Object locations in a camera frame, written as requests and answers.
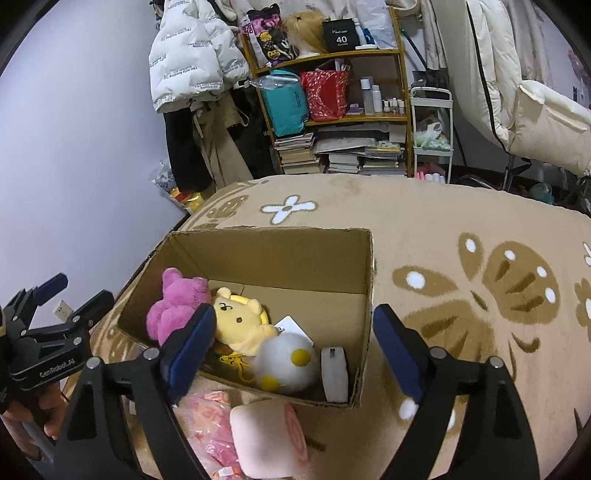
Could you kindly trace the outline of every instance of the black box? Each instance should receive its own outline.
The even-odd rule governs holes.
[[[329,52],[350,51],[359,45],[355,23],[350,18],[323,22],[324,42]]]

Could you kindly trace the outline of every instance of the human hand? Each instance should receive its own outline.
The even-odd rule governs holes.
[[[49,385],[39,395],[39,406],[42,410],[48,412],[50,418],[44,426],[45,434],[48,437],[57,440],[60,433],[61,424],[66,415],[67,403],[61,396],[59,383]],[[17,401],[13,401],[7,411],[2,414],[3,419],[8,419],[12,422],[31,423],[33,422],[33,415],[31,412]]]

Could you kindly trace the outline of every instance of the white rolling cart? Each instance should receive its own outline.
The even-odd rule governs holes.
[[[438,98],[424,98],[418,97],[417,94],[419,92],[439,92],[443,93],[448,96],[448,100],[442,100]],[[449,158],[449,166],[447,168],[447,183],[449,183],[452,175],[452,159],[453,159],[453,99],[452,93],[449,90],[443,88],[435,88],[435,87],[415,87],[411,89],[410,93],[410,104],[411,109],[413,110],[413,132],[417,131],[417,115],[416,115],[416,107],[429,107],[429,108],[445,108],[449,110],[449,132],[447,133],[447,137],[449,139],[449,144],[451,149],[450,150],[433,150],[429,148],[421,148],[417,146],[416,140],[414,141],[414,171],[417,171],[417,163],[418,163],[418,156],[419,155],[434,155],[437,157],[448,157]]]

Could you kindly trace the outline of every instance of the pink bag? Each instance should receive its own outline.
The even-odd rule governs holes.
[[[300,73],[300,79],[312,120],[338,120],[345,116],[349,72],[315,70]]]
[[[230,396],[227,392],[187,395],[174,413],[193,452],[211,478],[243,478],[230,429]]]

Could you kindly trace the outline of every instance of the white wall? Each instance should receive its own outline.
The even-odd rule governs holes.
[[[155,33],[146,0],[60,0],[0,77],[0,304],[60,271],[74,308],[116,293],[182,218],[148,181],[167,156]]]
[[[417,17],[404,17],[401,19],[401,24],[424,57],[425,43],[422,23]],[[577,80],[567,57],[569,44],[549,18],[546,17],[545,21],[541,22],[541,27],[550,70],[554,79],[554,90],[572,98],[573,86],[580,86],[580,82]],[[413,70],[424,70],[424,67],[408,41],[403,39],[403,42],[406,51],[407,77],[410,85],[414,81]],[[476,128],[468,123],[459,109],[454,110],[454,123],[464,147],[468,166],[485,170],[505,171],[508,161],[507,153],[488,141]],[[453,163],[454,165],[462,164],[462,157],[457,145],[454,145]],[[523,176],[537,181],[548,181],[551,184],[561,184],[560,169],[538,161],[534,161],[532,168],[525,172]]]

